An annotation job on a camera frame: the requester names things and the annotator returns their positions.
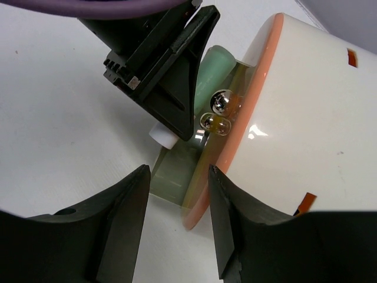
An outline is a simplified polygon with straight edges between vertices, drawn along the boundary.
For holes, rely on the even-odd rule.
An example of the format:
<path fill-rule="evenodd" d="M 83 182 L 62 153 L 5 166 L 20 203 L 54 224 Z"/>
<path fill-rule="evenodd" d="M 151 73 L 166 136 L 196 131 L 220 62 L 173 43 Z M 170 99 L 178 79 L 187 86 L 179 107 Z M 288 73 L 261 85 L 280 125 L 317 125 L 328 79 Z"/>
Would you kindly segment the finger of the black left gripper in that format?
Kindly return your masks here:
<path fill-rule="evenodd" d="M 82 19 L 110 48 L 104 77 L 187 141 L 201 57 L 220 13 L 192 2 L 133 19 Z"/>

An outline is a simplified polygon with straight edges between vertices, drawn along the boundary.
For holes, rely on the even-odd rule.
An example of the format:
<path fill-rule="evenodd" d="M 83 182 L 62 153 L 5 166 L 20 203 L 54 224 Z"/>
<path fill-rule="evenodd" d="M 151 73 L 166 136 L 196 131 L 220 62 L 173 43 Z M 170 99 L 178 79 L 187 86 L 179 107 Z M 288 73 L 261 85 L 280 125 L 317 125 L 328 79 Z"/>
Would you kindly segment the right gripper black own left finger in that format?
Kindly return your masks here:
<path fill-rule="evenodd" d="M 150 191 L 142 165 L 55 214 L 1 212 L 2 282 L 131 282 Z"/>

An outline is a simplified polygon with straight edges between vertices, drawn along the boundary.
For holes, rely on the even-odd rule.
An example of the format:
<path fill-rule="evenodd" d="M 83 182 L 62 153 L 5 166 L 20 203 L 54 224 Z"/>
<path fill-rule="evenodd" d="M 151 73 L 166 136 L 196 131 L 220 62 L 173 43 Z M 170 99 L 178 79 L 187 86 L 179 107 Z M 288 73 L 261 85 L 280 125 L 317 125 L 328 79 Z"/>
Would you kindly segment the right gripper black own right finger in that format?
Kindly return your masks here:
<path fill-rule="evenodd" d="M 290 216 L 208 173 L 219 278 L 224 282 L 375 282 L 376 212 Z"/>

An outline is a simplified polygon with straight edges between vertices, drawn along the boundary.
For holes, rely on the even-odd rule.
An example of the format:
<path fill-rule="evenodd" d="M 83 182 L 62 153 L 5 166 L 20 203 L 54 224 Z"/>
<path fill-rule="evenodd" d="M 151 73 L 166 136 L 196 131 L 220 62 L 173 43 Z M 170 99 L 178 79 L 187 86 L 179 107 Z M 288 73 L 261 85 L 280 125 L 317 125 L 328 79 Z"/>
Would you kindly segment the green white cosmetic tube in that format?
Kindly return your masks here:
<path fill-rule="evenodd" d="M 214 45 L 203 57 L 197 75 L 194 96 L 194 117 L 204 108 L 207 100 L 214 94 L 216 88 L 230 74 L 236 65 L 236 59 L 225 48 Z M 172 149 L 179 141 L 178 135 L 158 122 L 150 130 L 149 135 L 161 146 Z"/>

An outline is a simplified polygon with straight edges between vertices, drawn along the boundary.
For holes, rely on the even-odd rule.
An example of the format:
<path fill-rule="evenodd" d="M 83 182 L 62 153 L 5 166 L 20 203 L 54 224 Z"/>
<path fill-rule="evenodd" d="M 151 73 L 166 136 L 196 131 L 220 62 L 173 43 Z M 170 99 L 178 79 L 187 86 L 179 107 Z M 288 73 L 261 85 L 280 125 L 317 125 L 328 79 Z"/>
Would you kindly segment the cream round drawer organizer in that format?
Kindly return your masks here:
<path fill-rule="evenodd" d="M 288 215 L 375 210 L 376 55 L 284 16 L 246 131 L 221 171 Z"/>

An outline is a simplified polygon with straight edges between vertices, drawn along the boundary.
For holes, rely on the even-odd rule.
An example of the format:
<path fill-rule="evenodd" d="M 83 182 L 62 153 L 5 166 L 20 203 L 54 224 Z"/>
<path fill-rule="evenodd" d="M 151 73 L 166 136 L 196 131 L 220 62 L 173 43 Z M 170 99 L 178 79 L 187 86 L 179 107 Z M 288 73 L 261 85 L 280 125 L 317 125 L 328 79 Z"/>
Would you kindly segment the yellow organizer drawer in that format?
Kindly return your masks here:
<path fill-rule="evenodd" d="M 185 212 L 192 209 L 198 201 L 206 185 L 208 166 L 217 161 L 230 136 L 232 124 L 241 108 L 254 71 L 254 67 L 238 61 L 230 74 L 215 88 L 199 114 L 197 121 L 206 140 L 182 204 Z"/>

